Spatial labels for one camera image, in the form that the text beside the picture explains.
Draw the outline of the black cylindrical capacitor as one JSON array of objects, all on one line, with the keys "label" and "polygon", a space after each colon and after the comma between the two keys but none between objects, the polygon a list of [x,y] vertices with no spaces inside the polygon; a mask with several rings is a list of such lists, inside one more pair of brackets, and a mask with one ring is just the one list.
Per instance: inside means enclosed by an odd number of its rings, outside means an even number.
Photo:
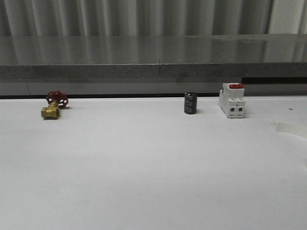
[{"label": "black cylindrical capacitor", "polygon": [[197,112],[197,94],[187,92],[184,94],[184,113],[188,115],[196,114]]}]

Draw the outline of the white circuit breaker red switch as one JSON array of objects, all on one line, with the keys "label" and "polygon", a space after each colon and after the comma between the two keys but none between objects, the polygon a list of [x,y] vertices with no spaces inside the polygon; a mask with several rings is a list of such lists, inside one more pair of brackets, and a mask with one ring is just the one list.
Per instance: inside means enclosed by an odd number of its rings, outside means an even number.
[{"label": "white circuit breaker red switch", "polygon": [[219,93],[219,107],[227,118],[244,117],[246,107],[244,91],[244,84],[223,83]]}]

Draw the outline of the white half pipe clamp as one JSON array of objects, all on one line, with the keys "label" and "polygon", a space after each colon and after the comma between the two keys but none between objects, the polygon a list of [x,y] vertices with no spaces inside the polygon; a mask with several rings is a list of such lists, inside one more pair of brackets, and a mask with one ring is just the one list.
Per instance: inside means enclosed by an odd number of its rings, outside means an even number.
[{"label": "white half pipe clamp", "polygon": [[307,127],[303,125],[275,120],[274,128],[276,132],[289,133],[302,138],[307,138]]}]

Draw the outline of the grey stone countertop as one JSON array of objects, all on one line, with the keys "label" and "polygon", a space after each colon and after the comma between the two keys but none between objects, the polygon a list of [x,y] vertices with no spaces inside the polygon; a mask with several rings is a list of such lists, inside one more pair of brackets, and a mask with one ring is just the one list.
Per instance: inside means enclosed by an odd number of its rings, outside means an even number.
[{"label": "grey stone countertop", "polygon": [[305,35],[3,36],[0,80],[307,81]]}]

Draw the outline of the brass valve red handwheel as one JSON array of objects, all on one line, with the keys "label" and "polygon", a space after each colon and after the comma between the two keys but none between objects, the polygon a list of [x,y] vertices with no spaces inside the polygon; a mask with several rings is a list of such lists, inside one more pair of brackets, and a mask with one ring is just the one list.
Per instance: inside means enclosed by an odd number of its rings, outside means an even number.
[{"label": "brass valve red handwheel", "polygon": [[58,119],[60,116],[59,110],[65,108],[69,103],[67,95],[61,91],[50,91],[46,95],[46,101],[48,102],[48,107],[41,109],[41,117],[43,119]]}]

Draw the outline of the grey pleated curtain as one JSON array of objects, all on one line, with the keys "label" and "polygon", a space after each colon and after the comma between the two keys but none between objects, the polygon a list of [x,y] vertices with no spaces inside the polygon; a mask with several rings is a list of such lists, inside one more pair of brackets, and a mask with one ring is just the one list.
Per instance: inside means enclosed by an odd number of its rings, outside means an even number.
[{"label": "grey pleated curtain", "polygon": [[4,36],[264,34],[270,0],[3,0]]}]

